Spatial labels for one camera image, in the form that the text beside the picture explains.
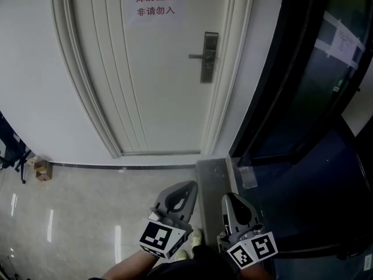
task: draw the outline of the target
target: paper sign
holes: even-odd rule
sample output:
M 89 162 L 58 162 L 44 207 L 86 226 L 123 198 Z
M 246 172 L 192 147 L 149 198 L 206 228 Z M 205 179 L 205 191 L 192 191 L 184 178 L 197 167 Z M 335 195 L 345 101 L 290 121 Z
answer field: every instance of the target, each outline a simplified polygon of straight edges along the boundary
M 370 270 L 372 267 L 372 254 L 365 256 L 364 260 L 364 271 Z
M 351 65 L 359 39 L 341 22 L 334 35 L 328 54 Z
M 185 0 L 124 0 L 125 27 L 164 25 L 185 17 Z

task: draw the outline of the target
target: tiled floor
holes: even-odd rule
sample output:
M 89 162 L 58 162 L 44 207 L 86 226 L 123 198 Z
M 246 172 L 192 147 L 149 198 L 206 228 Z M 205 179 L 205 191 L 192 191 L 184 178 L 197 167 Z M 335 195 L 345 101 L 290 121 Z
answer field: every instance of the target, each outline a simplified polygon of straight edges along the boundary
M 120 253 L 124 259 L 139 249 L 139 222 L 159 192 L 195 180 L 194 169 L 55 166 L 53 179 L 43 183 L 32 171 L 27 175 L 24 185 L 14 170 L 0 171 L 0 261 L 31 280 L 102 276 Z M 198 204 L 190 224 L 201 228 Z M 115 229 L 121 231 L 120 241 Z

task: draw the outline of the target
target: small box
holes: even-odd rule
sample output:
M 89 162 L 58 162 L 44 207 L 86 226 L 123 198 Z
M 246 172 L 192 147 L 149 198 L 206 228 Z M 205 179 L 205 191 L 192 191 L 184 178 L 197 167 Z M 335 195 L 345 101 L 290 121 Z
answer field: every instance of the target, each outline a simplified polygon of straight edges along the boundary
M 50 164 L 46 160 L 36 162 L 34 164 L 34 170 L 37 171 L 37 172 L 47 171 L 48 165 L 50 165 Z
M 45 163 L 41 164 L 42 166 L 40 167 L 36 167 L 36 165 L 41 162 L 45 162 Z M 41 162 L 35 163 L 35 167 L 38 168 L 38 170 L 35 169 L 36 170 L 35 177 L 40 181 L 51 180 L 52 179 L 52 164 L 47 161 L 41 161 Z
M 38 156 L 31 157 L 30 159 L 27 160 L 27 164 L 30 166 L 34 166 L 36 162 L 40 161 L 40 158 Z

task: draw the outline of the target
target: shoe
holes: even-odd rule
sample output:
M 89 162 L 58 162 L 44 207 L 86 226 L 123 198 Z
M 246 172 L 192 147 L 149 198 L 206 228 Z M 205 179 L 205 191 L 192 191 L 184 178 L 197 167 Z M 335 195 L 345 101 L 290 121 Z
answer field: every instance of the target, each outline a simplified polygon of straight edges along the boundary
M 189 255 L 185 250 L 179 250 L 176 252 L 175 261 L 189 259 Z
M 203 233 L 201 230 L 197 229 L 193 231 L 192 234 L 192 249 L 191 249 L 191 256 L 194 257 L 193 248 L 202 245 L 203 240 Z

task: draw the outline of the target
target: door lock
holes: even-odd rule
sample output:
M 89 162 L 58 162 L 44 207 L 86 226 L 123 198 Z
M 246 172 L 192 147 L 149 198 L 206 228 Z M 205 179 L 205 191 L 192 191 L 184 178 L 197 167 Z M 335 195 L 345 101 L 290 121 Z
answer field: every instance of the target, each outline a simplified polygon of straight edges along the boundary
M 211 83 L 214 73 L 216 58 L 217 39 L 219 34 L 214 32 L 205 32 L 205 44 L 203 54 L 189 54 L 189 59 L 201 59 L 202 69 L 200 73 L 201 83 Z

